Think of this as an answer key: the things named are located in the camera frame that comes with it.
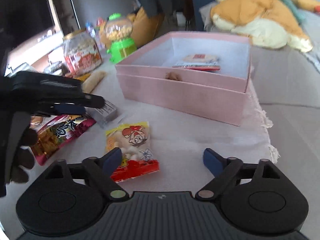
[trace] black screen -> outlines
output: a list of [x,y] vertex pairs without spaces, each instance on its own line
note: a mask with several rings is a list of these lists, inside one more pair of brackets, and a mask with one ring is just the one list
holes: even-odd
[[0,28],[14,48],[53,26],[48,0],[0,0]]

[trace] cartoon face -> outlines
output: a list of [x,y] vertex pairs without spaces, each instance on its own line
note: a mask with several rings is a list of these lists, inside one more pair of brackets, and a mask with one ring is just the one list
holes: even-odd
[[130,126],[129,128],[125,128],[122,131],[122,135],[126,138],[129,138],[129,143],[132,146],[138,147],[144,144],[147,140],[147,136],[142,131],[144,129],[143,126]]

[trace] white tablecloth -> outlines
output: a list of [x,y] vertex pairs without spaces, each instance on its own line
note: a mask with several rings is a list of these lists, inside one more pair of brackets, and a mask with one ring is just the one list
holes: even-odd
[[[121,122],[147,120],[151,126],[151,148],[160,163],[160,171],[121,182],[132,191],[191,191],[193,194],[213,179],[202,162],[203,151],[210,147],[224,157],[235,156],[246,163],[257,163],[261,158],[271,159],[270,139],[263,127],[263,115],[252,91],[244,109],[240,127],[208,120],[202,117],[124,99],[116,78],[115,67],[105,60],[98,69],[108,72],[94,94],[103,96],[119,108]],[[7,196],[0,199],[0,221],[10,239],[22,232],[15,214],[15,203],[39,174],[56,159],[79,163],[89,156],[105,154],[105,132],[97,124],[77,140],[66,145],[51,157],[45,166],[36,166],[29,172],[27,184],[11,183]]]

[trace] ribbed black surface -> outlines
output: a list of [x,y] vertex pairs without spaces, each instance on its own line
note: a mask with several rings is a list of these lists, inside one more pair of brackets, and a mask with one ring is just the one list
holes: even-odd
[[25,233],[20,240],[306,240],[299,232],[287,236],[252,236],[233,228],[211,203],[188,192],[136,192],[124,203],[113,203],[103,217],[81,233],[42,237]]

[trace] open box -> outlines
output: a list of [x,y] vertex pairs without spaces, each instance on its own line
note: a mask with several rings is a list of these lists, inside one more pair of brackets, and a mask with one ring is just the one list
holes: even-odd
[[[213,72],[172,68],[191,54],[219,58]],[[250,73],[246,37],[204,32],[171,32],[116,65],[124,96],[148,104],[240,125]],[[169,72],[182,81],[165,79]]]

